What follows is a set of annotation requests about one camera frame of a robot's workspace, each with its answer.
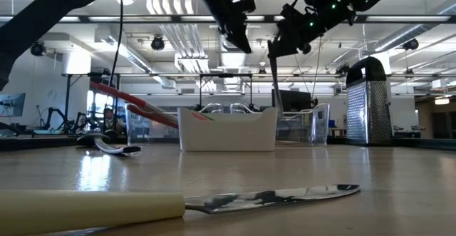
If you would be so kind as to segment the clear plastic bin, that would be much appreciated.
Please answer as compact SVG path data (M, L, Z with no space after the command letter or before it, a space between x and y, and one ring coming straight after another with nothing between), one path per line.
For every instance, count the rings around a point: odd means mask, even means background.
M179 143L178 129L136 115L126 109L127 135L130 145L139 143Z
M276 141L284 144L325 145L328 137L330 105L318 104L315 108L299 112L283 112L277 119ZM241 103L230 106L230 113L261 113Z

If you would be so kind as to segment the round ceiling air duct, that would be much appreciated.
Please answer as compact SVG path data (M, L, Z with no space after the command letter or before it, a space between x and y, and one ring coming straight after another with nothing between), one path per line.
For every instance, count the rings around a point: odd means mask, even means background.
M228 42L223 35L221 35L221 55L220 60L225 67L227 73L241 73L245 67L248 53L240 51L236 46Z

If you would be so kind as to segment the cream-handled metal knife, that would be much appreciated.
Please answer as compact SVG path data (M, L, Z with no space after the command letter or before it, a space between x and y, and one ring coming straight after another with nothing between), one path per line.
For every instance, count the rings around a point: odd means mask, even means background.
M182 217L188 210L214 215L295 205L345 197L360 190L360 185L353 184L203 196L179 192L0 190L0 236L152 222Z

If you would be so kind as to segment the white rectangular plastic bin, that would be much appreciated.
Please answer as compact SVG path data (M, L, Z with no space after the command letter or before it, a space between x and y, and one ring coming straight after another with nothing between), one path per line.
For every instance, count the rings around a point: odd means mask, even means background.
M180 148L185 152L271 152L275 149L278 110L261 113L215 113L200 120L178 109Z

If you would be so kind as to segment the red spoon with metal neck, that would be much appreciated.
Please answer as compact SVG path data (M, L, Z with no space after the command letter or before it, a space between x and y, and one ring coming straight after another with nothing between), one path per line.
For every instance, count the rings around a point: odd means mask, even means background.
M124 93L122 91L119 91L116 88L107 86L107 85L102 84L102 83L90 82L90 85L92 87L94 87L94 88L97 88L100 91L103 91L103 92L108 93L110 95L113 95L115 97L121 98L124 101L132 103L132 104L136 105L138 108L143 109L144 111L147 111L147 112L152 113L154 115L158 115L158 116L161 116L163 118L166 118L166 119L168 119L169 121L171 121L173 123L178 123L177 117L175 117L174 115L170 115L170 114L166 113L163 109L158 108L156 106L153 106L153 105L147 103L146 101L144 101L142 99L139 99L139 98L137 98L135 96L132 96L132 95L130 95L128 93Z

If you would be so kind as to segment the black metal rack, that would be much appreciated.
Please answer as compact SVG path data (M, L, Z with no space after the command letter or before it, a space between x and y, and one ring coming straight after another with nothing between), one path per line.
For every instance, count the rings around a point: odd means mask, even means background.
M106 85L109 85L110 87L114 87L117 90L120 89L120 79L121 75L119 73L114 73L111 75L110 73L99 73L99 72L90 72L90 73L82 73L82 74L69 74L69 73L63 73L62 76L66 77L66 99L65 99L65 109L63 113L63 133L65 135L76 135L76 133L79 130L83 130L83 126L79 125L78 122L80 120L80 116L86 116L85 121L89 122L90 118L97 119L95 114L95 100L93 100L92 104L92 109L91 109L91 115L87 116L86 112L81 109L81 107L75 107L73 104L71 104L72 98L71 98L71 87L76 83L78 84L78 81L81 78L88 78L89 82L85 84L84 86L88 86L89 83L102 83L106 82ZM78 114L71 123L71 120L68 119L68 111L69 107L73 107L78 111Z
M249 78L249 83L250 83L250 98L249 98L249 107L253 107L253 75L251 73L201 73L198 74L197 77L199 78L199 103L197 104L197 107L199 109L202 109L202 79L205 77L218 77L218 78L243 78L247 77Z

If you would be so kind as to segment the background black robot arms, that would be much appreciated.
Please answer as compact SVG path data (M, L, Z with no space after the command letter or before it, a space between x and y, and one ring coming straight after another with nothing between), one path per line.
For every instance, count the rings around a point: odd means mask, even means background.
M122 118L108 119L105 115L98 118L98 113L78 112L76 117L71 119L59 108L54 107L47 108L47 116L43 118L43 111L40 110L40 107L36 106L36 109L39 112L39 126L31 129L34 135L126 134L126 125Z

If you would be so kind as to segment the black aluminium frame rail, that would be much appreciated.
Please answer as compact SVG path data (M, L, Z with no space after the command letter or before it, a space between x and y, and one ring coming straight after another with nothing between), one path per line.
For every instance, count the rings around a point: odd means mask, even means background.
M58 136L47 138L5 137L0 138L0 151L73 146L77 145L76 140L78 138L79 137L73 136ZM126 143L126 138L110 138L110 143Z
M433 150L456 151L455 139L422 139L422 138L393 138L386 143L364 143L359 140L346 138L330 138L327 140L329 145L358 145L364 147L404 147L404 148L423 148Z

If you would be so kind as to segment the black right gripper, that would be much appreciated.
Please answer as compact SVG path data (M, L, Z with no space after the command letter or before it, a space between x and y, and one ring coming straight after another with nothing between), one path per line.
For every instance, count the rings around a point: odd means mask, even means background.
M278 58L310 52L309 42L347 20L353 23L356 12L345 0L304 0L304 12L295 9L295 4L284 4L283 17L277 23L282 36L291 37L296 43L283 39L268 41L269 58Z

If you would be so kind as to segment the red and grey long utensil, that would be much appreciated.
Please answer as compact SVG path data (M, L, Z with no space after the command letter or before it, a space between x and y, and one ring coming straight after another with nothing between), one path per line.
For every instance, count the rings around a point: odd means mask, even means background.
M139 115L139 116L142 116L142 117L147 118L149 120L161 123L163 125L167 125L167 126L169 126L171 128L178 129L178 124L176 122L172 122L170 119L164 118L163 116L156 115L154 113L144 111L143 109L138 108L134 104L127 104L127 108L126 109L128 111L136 114L136 115Z

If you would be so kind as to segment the grey metal utensil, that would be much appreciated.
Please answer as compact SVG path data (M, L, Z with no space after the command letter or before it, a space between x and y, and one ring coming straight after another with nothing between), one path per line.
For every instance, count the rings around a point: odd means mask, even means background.
M280 90L279 90L276 58L273 57L272 55L269 55L269 62L270 62L270 66L271 66L271 74L272 74L272 80L273 80L273 86L274 86L275 106L278 109L278 119L281 119L283 117L284 109L283 109L281 94L280 94Z

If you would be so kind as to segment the wall-mounted screen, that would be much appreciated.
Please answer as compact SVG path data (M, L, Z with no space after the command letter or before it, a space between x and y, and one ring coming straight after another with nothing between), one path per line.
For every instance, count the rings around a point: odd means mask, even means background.
M26 94L1 94L0 117L21 117L24 110Z

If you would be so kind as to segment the black computer monitor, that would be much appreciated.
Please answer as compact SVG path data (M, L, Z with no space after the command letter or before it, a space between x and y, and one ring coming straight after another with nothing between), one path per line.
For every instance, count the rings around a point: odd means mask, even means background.
M281 97L281 106L276 101L277 94L275 93L275 90L271 90L272 106L278 109L282 107L283 112L299 112L312 108L310 93L279 90L279 95Z

